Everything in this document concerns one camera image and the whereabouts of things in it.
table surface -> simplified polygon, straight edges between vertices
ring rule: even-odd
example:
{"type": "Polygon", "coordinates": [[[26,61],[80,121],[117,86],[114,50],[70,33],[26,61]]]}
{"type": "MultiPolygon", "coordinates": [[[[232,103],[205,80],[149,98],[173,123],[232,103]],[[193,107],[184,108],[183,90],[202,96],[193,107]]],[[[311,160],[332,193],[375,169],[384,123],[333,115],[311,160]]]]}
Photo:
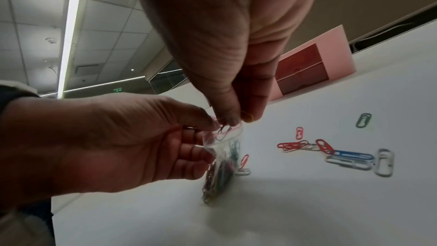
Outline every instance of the table surface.
{"type": "Polygon", "coordinates": [[[64,245],[434,245],[437,241],[437,22],[354,55],[358,72],[269,105],[245,124],[238,177],[213,206],[203,179],[93,193],[54,216],[64,245]],[[371,113],[366,128],[356,128],[371,113]],[[394,173],[343,168],[276,145],[394,152],[394,173]]]}

plastic bag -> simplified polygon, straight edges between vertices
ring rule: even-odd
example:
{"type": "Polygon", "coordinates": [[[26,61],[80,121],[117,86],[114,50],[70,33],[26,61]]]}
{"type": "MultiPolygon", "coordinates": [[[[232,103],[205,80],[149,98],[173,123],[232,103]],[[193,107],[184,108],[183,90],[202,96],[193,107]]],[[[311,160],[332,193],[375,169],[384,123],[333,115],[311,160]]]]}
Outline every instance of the plastic bag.
{"type": "Polygon", "coordinates": [[[203,146],[214,157],[203,186],[203,201],[208,204],[228,186],[241,161],[241,124],[223,126],[219,131],[203,134],[203,146]]]}

blue paper clip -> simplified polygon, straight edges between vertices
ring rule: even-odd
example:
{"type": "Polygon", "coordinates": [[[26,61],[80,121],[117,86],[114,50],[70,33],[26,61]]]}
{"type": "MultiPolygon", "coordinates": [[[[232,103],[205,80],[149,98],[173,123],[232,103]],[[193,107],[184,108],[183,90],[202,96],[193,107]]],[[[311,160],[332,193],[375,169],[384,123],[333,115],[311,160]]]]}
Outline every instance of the blue paper clip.
{"type": "Polygon", "coordinates": [[[335,150],[334,155],[343,157],[345,159],[357,159],[357,160],[374,160],[375,159],[375,157],[373,155],[370,155],[370,154],[348,152],[348,151],[341,151],[341,150],[335,150]]]}

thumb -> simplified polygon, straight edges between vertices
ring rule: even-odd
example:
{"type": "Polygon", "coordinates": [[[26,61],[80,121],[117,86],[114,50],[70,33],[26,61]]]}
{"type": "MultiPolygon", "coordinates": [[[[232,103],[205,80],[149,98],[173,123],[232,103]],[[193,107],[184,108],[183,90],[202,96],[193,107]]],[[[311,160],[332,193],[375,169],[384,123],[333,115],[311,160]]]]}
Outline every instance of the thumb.
{"type": "Polygon", "coordinates": [[[203,93],[213,107],[218,122],[230,126],[240,123],[240,102],[232,85],[223,90],[209,90],[203,93]]]}
{"type": "Polygon", "coordinates": [[[220,127],[220,124],[201,107],[182,103],[172,98],[164,98],[162,102],[164,110],[169,112],[166,118],[171,124],[189,126],[201,131],[215,131],[220,127]]]}

hand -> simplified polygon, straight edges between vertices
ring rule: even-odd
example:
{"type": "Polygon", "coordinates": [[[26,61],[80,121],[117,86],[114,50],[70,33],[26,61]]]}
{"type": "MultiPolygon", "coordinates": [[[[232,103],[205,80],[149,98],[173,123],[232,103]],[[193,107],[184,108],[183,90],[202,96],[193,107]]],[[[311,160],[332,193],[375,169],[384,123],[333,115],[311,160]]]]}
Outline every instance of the hand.
{"type": "Polygon", "coordinates": [[[12,205],[164,179],[199,179],[214,160],[195,146],[202,145],[200,130],[217,128],[203,109],[166,97],[20,98],[6,107],[0,126],[1,194],[45,191],[17,196],[9,200],[12,205]]]}
{"type": "Polygon", "coordinates": [[[220,122],[259,119],[278,58],[314,0],[140,0],[220,122]]]}

